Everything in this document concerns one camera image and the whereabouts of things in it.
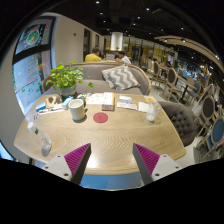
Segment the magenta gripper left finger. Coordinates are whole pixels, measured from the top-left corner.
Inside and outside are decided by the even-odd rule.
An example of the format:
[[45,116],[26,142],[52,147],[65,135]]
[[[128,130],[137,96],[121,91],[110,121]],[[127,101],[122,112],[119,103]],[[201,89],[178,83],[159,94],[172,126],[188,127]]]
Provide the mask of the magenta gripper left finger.
[[79,185],[90,155],[91,144],[87,143],[66,155],[56,155],[42,169]]

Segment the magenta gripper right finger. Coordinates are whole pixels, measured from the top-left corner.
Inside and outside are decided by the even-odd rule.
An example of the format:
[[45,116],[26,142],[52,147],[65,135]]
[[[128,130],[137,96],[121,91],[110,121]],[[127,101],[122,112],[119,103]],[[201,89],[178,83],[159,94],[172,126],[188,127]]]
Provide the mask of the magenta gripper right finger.
[[169,155],[158,155],[136,143],[133,144],[132,152],[145,185],[182,169]]

